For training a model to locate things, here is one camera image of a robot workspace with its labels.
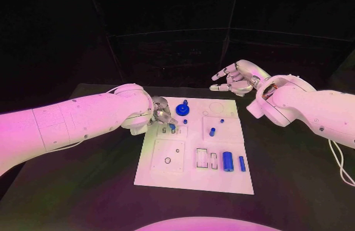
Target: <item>white board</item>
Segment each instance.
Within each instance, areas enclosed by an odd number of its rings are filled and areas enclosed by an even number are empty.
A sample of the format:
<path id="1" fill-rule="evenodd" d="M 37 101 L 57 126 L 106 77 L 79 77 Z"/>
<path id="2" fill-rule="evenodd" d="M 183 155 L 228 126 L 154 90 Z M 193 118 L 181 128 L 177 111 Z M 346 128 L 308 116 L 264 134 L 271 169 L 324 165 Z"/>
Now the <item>white board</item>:
<path id="1" fill-rule="evenodd" d="M 171 97 L 165 99 L 171 117 L 178 125 L 174 133 L 165 125 L 154 124 L 148 127 L 134 185 L 254 194 L 235 101 L 186 99 L 190 112 L 180 117 L 174 113 L 174 108 L 184 99 Z M 212 127 L 216 132 L 210 137 Z M 197 148 L 207 150 L 206 157 L 199 155 L 199 159 L 207 161 L 207 168 L 196 167 Z M 232 172 L 223 171 L 225 151 L 232 153 Z M 245 172 L 241 171 L 239 156 L 243 157 Z"/>

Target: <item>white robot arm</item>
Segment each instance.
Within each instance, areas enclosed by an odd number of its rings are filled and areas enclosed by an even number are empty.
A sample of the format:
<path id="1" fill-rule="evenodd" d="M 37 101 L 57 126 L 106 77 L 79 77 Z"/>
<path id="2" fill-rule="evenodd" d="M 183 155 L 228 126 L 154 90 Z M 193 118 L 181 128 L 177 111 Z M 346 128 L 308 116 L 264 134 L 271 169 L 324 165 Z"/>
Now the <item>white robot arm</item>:
<path id="1" fill-rule="evenodd" d="M 246 109 L 256 118 L 265 115 L 282 127 L 298 119 L 317 135 L 355 148 L 355 95 L 331 90 L 316 91 L 292 75 L 271 77 L 246 60 L 223 68 L 212 80 L 225 75 L 226 84 L 212 85 L 210 90 L 230 90 L 243 96 L 255 88 L 255 100 Z"/>
<path id="2" fill-rule="evenodd" d="M 141 86 L 127 84 L 111 91 L 0 115 L 0 175 L 30 158 L 119 126 L 137 135 L 152 122 L 177 123 L 164 98 L 151 98 Z"/>

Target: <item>black background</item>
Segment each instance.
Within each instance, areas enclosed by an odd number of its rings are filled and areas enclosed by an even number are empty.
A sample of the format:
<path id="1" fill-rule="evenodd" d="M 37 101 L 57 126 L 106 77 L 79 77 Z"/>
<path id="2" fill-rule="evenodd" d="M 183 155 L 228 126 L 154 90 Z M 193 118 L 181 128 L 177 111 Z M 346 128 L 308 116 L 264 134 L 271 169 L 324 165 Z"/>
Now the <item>black background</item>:
<path id="1" fill-rule="evenodd" d="M 1 0 L 0 32 L 0 112 L 64 100 L 77 83 L 206 88 L 239 59 L 323 89 L 353 50 L 355 3 Z"/>

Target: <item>robotic hand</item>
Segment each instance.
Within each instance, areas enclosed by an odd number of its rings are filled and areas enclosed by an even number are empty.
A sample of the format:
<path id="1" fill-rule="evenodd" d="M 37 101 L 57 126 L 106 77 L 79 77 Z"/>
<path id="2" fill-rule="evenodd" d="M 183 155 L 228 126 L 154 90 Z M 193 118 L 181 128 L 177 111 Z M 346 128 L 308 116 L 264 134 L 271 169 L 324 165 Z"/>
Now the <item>robotic hand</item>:
<path id="1" fill-rule="evenodd" d="M 122 85 L 106 93 L 0 115 L 0 175 L 30 158 L 77 145 L 119 126 L 131 135 L 154 122 L 170 126 L 167 101 L 142 87 Z"/>
<path id="2" fill-rule="evenodd" d="M 226 76 L 226 84 L 212 85 L 212 91 L 232 91 L 243 96 L 256 89 L 246 109 L 255 118 L 262 115 L 278 126 L 301 120 L 311 131 L 355 148 L 355 95 L 331 90 L 316 91 L 292 75 L 269 76 L 249 61 L 239 60 L 219 71 L 212 80 Z"/>

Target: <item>table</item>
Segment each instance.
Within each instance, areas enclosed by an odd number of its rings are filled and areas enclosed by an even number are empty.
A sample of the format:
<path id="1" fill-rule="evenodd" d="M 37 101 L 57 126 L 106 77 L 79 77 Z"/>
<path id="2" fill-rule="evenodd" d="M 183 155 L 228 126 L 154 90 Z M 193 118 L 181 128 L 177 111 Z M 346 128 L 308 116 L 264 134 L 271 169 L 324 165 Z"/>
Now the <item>table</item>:
<path id="1" fill-rule="evenodd" d="M 114 86 L 79 84 L 70 98 Z M 210 216 L 279 230 L 355 230 L 355 189 L 339 177 L 327 141 L 294 121 L 275 126 L 239 98 L 207 89 L 144 87 L 150 95 L 233 99 L 255 195 L 134 186 L 144 135 L 127 129 L 31 159 L 0 202 L 1 230 L 134 230 L 165 219 Z M 340 146 L 355 176 L 355 151 Z"/>

